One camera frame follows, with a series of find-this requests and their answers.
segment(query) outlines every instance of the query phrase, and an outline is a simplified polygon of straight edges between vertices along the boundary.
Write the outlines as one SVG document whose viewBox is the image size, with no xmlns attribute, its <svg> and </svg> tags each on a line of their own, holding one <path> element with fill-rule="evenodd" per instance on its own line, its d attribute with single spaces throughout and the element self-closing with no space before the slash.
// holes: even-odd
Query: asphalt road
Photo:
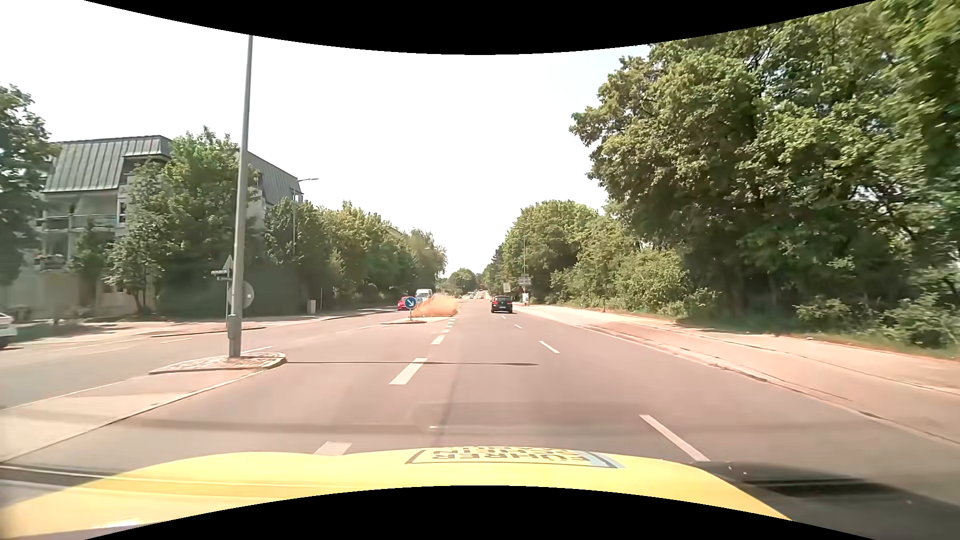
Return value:
<svg viewBox="0 0 960 540">
<path fill-rule="evenodd" d="M 261 330 L 244 331 L 243 349 L 272 345 L 282 351 L 287 339 L 297 340 L 317 332 L 336 335 L 337 331 L 391 318 L 396 318 L 396 312 L 365 310 L 343 318 L 295 319 Z M 354 324 L 359 319 L 371 322 Z M 17 343 L 0 351 L 0 408 L 110 384 L 180 360 L 226 353 L 225 333 L 161 337 L 124 334 L 95 342 L 76 339 Z"/>
<path fill-rule="evenodd" d="M 7 465 L 111 474 L 230 452 L 516 445 L 815 468 L 960 503 L 956 447 L 768 382 L 488 306 L 467 300 L 452 323 L 378 324 L 397 318 L 389 313 L 250 332 L 246 350 L 283 352 L 288 363 Z M 135 344 L 123 355 L 51 352 L 24 356 L 0 378 L 103 384 L 225 347 L 213 334 Z M 47 382 L 44 392 L 58 384 L 69 387 Z M 7 489 L 8 502 L 42 491 Z"/>
</svg>

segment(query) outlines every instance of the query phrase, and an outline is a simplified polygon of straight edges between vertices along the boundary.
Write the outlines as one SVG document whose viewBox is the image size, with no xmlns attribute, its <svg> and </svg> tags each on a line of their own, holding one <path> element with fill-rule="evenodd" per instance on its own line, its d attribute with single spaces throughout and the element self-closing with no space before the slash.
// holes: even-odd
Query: roof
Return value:
<svg viewBox="0 0 960 540">
<path fill-rule="evenodd" d="M 171 157 L 173 141 L 163 135 L 127 136 L 57 142 L 60 154 L 44 192 L 116 189 L 120 185 L 124 158 Z M 284 197 L 302 194 L 297 177 L 248 153 L 253 168 L 262 173 L 263 198 L 270 205 Z"/>
<path fill-rule="evenodd" d="M 275 205 L 280 199 L 292 199 L 294 194 L 302 194 L 297 177 L 287 171 L 264 160 L 253 152 L 248 152 L 253 168 L 260 171 L 262 179 L 260 188 L 263 189 L 263 199 L 268 205 Z"/>
<path fill-rule="evenodd" d="M 170 156 L 171 141 L 160 135 L 57 142 L 60 154 L 45 192 L 114 189 L 120 185 L 123 158 Z"/>
</svg>

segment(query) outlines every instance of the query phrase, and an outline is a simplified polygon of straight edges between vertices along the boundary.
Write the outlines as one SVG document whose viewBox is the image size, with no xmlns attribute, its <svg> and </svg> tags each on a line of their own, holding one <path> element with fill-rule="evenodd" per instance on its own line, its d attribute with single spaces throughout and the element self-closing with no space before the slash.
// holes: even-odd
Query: curb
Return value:
<svg viewBox="0 0 960 540">
<path fill-rule="evenodd" d="M 247 331 L 247 330 L 262 330 L 262 329 L 265 329 L 265 328 L 267 328 L 267 327 L 265 327 L 265 326 L 263 326 L 263 327 L 249 327 L 249 328 L 244 328 L 242 331 Z M 158 334 L 158 335 L 147 335 L 147 336 L 144 336 L 144 337 L 172 337 L 172 336 L 176 336 L 176 335 L 200 335 L 200 334 L 202 334 L 202 333 L 226 333 L 226 332 L 227 332 L 226 330 L 185 331 L 185 332 L 181 332 L 181 333 L 161 333 L 161 334 Z"/>
</svg>

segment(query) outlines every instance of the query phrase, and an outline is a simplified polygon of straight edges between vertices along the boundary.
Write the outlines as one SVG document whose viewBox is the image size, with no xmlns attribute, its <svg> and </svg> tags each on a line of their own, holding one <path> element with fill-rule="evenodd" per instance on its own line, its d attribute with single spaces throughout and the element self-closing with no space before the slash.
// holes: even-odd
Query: bush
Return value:
<svg viewBox="0 0 960 540">
<path fill-rule="evenodd" d="M 811 304 L 796 306 L 801 326 L 812 331 L 847 330 L 852 327 L 852 312 L 840 299 L 817 296 Z"/>
<path fill-rule="evenodd" d="M 892 328 L 883 333 L 900 342 L 927 349 L 957 346 L 960 317 L 956 307 L 939 305 L 940 295 L 925 293 L 916 300 L 901 300 L 885 313 Z"/>
</svg>

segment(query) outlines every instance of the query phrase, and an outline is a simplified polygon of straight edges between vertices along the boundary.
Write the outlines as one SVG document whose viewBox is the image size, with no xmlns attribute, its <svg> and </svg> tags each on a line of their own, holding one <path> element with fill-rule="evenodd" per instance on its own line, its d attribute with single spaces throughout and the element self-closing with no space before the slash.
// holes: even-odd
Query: white van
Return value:
<svg viewBox="0 0 960 540">
<path fill-rule="evenodd" d="M 432 296 L 433 296 L 433 289 L 417 289 L 417 294 L 414 295 L 414 298 L 417 299 L 418 303 L 421 303 Z"/>
</svg>

